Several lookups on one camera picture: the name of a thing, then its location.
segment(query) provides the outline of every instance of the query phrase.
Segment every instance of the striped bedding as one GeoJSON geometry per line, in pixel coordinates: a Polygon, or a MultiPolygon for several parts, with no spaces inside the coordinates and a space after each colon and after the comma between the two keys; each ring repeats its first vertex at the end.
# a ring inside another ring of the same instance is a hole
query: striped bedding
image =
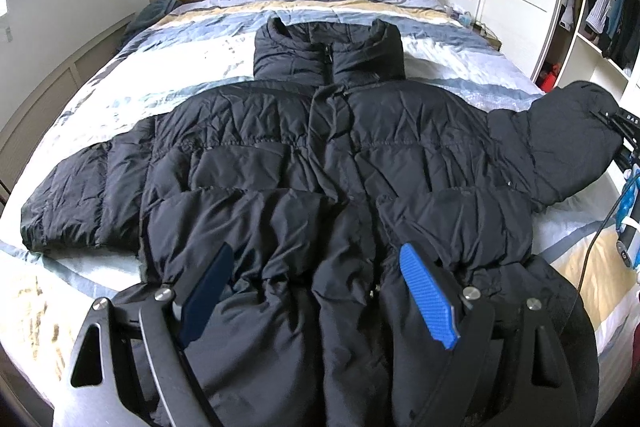
{"type": "MultiPolygon", "coordinates": [[[[398,26],[406,74],[459,95],[483,110],[524,110],[540,90],[482,38],[449,19],[436,0],[206,0],[185,5],[131,41],[85,84],[43,137],[0,218],[0,342],[39,393],[55,404],[65,361],[92,299],[140,280],[138,263],[117,252],[44,257],[26,251],[20,208],[60,160],[171,111],[221,84],[250,82],[256,30],[270,17],[398,26]]],[[[534,220],[533,252],[577,284],[582,259],[615,190],[604,176],[534,220]]],[[[625,269],[609,227],[596,243],[583,290],[601,365],[604,413],[631,367],[640,321],[635,274],[625,269]]]]}

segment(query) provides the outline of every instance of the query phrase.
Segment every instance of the jacket's right sleeve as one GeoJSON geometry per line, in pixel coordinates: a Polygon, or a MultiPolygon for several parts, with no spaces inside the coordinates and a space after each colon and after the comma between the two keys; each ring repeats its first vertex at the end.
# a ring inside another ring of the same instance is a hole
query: jacket's right sleeve
{"type": "Polygon", "coordinates": [[[140,203],[156,118],[60,162],[22,207],[29,250],[110,247],[138,251],[140,203]]]}

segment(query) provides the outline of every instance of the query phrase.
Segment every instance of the jacket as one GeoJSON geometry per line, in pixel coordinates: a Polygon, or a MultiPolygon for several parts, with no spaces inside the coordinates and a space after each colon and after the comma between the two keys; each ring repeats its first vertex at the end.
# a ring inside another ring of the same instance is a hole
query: jacket
{"type": "Polygon", "coordinates": [[[414,425],[450,358],[399,271],[399,247],[420,241],[494,301],[542,301],[590,425],[593,328],[530,254],[531,216],[609,166],[622,139],[597,113],[617,110],[611,95],[576,82],[485,113],[407,80],[398,29],[380,20],[271,20],[254,77],[61,162],[23,207],[25,245],[128,250],[153,287],[228,242],[233,277],[186,352],[223,424],[382,427],[414,425]]]}

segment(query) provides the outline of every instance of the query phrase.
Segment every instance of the metal screw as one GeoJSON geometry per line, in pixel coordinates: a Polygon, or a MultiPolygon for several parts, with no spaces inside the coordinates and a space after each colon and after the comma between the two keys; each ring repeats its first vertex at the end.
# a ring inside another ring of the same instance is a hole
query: metal screw
{"type": "Polygon", "coordinates": [[[100,297],[99,299],[95,299],[94,305],[91,306],[91,308],[93,308],[96,311],[100,311],[105,309],[108,303],[109,303],[109,299],[107,297],[100,297]]]}
{"type": "Polygon", "coordinates": [[[527,299],[527,308],[529,308],[533,312],[538,312],[542,309],[542,302],[535,297],[530,297],[527,299]]]}
{"type": "Polygon", "coordinates": [[[462,290],[462,295],[468,301],[477,301],[482,297],[480,290],[475,286],[467,286],[462,290]]]}
{"type": "Polygon", "coordinates": [[[154,299],[159,302],[167,302],[174,298],[174,291],[171,288],[160,288],[154,294],[154,299]]]}

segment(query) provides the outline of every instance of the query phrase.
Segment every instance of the blue textured pad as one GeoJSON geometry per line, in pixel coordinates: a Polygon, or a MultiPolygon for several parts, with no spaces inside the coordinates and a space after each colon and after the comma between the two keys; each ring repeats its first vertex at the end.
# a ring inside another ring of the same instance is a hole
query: blue textured pad
{"type": "Polygon", "coordinates": [[[431,336],[452,349],[459,338],[453,307],[408,243],[400,249],[400,271],[431,336]]]}

